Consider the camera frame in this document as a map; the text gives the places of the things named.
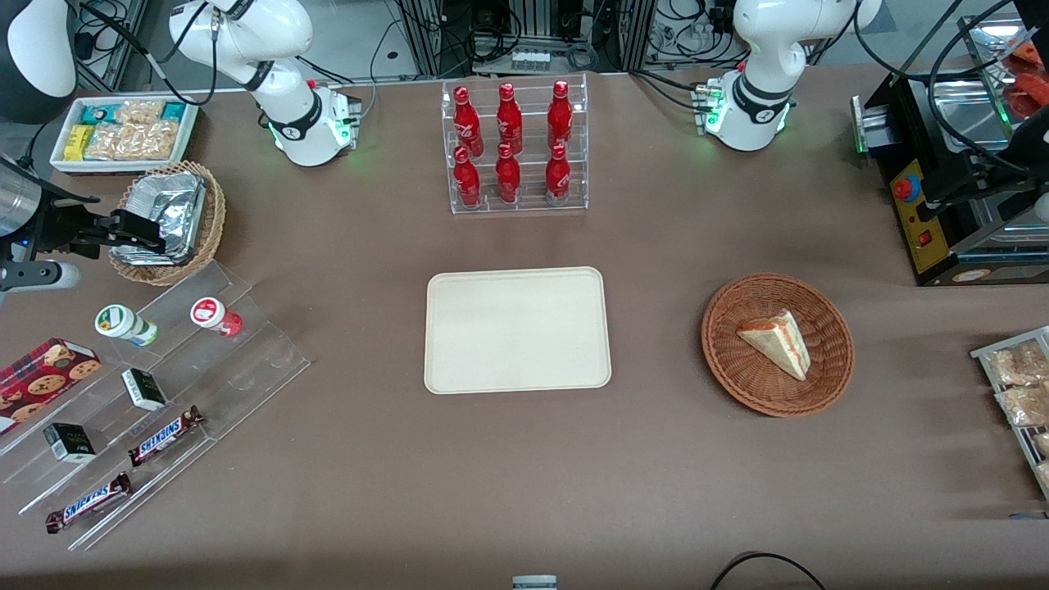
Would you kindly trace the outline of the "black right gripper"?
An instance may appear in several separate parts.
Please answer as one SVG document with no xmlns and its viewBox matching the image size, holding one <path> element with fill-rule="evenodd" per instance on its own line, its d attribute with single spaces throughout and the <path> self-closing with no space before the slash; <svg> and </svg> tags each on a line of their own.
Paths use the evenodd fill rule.
<svg viewBox="0 0 1049 590">
<path fill-rule="evenodd" d="M 131 247 L 164 252 L 160 225 L 131 211 L 113 210 L 100 216 L 86 208 L 86 202 L 59 197 L 44 192 L 29 220 L 3 236 L 2 260 L 14 261 L 14 246 L 25 247 L 26 259 L 40 252 L 60 252 L 86 259 L 101 257 L 102 247 Z"/>
</svg>

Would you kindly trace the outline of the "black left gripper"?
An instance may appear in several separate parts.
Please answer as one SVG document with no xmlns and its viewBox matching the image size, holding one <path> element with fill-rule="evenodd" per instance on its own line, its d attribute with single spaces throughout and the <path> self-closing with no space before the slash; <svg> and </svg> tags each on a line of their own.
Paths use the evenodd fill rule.
<svg viewBox="0 0 1049 590">
<path fill-rule="evenodd" d="M 1013 130 L 1001 159 L 1025 168 L 1039 178 L 1048 175 L 1048 106 L 1042 106 Z M 915 219 L 960 223 L 959 202 L 994 197 L 1013 183 L 1013 171 L 986 160 L 967 160 L 963 187 L 951 191 L 923 187 L 915 204 Z"/>
</svg>

